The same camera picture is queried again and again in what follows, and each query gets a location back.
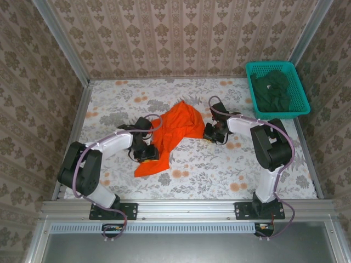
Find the green cloth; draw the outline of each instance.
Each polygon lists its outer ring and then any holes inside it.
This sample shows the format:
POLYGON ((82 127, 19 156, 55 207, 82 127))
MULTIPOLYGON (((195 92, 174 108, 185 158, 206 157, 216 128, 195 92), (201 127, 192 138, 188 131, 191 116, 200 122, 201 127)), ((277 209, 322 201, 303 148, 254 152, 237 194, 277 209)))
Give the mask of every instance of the green cloth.
POLYGON ((262 78, 257 78, 256 74, 250 77, 259 111, 289 111, 290 96, 287 91, 289 80, 284 73, 273 70, 262 78))

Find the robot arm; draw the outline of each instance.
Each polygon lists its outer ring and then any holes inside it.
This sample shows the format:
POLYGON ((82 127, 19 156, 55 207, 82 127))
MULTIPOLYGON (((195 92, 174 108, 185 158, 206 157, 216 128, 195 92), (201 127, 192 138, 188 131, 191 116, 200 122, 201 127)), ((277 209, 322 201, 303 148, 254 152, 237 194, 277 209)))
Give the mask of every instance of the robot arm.
MULTIPOLYGON (((272 210, 278 207, 279 211, 280 206, 274 193, 279 170, 292 157, 292 150, 287 139, 270 126, 246 118, 240 113, 233 113, 235 116, 229 117, 229 112, 222 102, 214 104, 210 110, 216 124, 206 124, 203 135, 205 139, 223 143, 225 135, 232 133, 240 133, 252 138, 255 155, 262 168, 258 187, 253 194, 252 204, 247 206, 244 213, 257 218, 271 218, 272 210)), ((286 134, 281 120, 273 119, 268 123, 286 134)))
MULTIPOLYGON (((269 123, 286 133, 281 120, 273 119, 269 123)), ((240 133, 252 138, 257 161, 262 167, 256 196, 262 203, 273 201, 275 199, 274 185, 279 168, 291 159, 291 148, 287 140, 271 127, 242 119, 240 116, 230 117, 227 125, 231 133, 240 133)))
POLYGON ((79 167, 76 191, 88 197, 93 202, 102 207, 120 209, 120 198, 100 184, 100 169, 104 160, 114 155, 116 152, 133 149, 134 158, 138 162, 147 159, 158 159, 158 150, 154 145, 147 145, 143 137, 147 136, 148 130, 152 127, 146 118, 139 118, 135 125, 121 125, 120 129, 126 130, 124 133, 115 133, 102 143, 89 142, 82 144, 73 142, 64 158, 61 166, 58 181, 72 188, 73 176, 83 151, 90 145, 96 144, 86 153, 83 162, 79 167), (145 132, 135 132, 135 130, 145 130, 145 132))

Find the orange cloth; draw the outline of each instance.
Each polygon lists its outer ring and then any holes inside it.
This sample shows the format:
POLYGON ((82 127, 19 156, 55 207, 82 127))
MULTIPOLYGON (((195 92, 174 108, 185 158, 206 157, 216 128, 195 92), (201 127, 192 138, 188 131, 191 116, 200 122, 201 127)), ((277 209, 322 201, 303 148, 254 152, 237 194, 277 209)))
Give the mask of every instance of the orange cloth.
MULTIPOLYGON (((200 113, 181 101, 161 115, 162 127, 154 132, 154 145, 160 153, 158 161, 140 164, 135 170, 135 177, 159 173, 169 168, 169 154, 184 137, 202 138, 205 125, 200 113)), ((154 127, 160 125, 160 120, 152 121, 154 127)))

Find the table surface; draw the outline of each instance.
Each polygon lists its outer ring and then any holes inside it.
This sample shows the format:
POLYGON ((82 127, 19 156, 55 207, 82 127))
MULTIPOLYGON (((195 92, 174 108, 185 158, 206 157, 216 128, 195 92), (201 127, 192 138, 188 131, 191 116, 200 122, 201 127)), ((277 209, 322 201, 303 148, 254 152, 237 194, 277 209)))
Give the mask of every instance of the table surface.
MULTIPOLYGON (((254 117, 247 79, 143 79, 96 81, 80 142, 101 139, 121 124, 134 124, 148 113, 163 114, 184 100, 203 121, 212 122, 208 99, 218 95, 229 112, 254 117)), ((278 195, 284 199, 317 198, 293 120, 282 120, 296 148, 295 160, 282 174, 278 195)), ((101 167, 100 182, 122 199, 251 199, 261 167, 251 138, 229 136, 218 146, 184 138, 172 151, 170 168, 142 178, 127 151, 111 156, 101 167)), ((67 189, 65 198, 73 198, 67 189)))

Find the basket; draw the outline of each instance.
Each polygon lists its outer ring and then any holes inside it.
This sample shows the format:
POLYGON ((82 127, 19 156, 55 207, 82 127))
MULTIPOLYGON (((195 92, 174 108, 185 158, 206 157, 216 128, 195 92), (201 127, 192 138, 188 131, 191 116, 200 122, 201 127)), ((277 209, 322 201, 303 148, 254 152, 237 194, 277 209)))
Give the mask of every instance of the basket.
POLYGON ((308 114, 311 111, 306 94, 292 63, 287 61, 249 62, 245 68, 257 119, 294 119, 299 115, 308 114), (250 75, 256 73, 257 78, 260 78, 266 76, 272 70, 283 72, 289 80, 288 93, 290 95, 290 105, 288 112, 261 112, 258 110, 250 75))

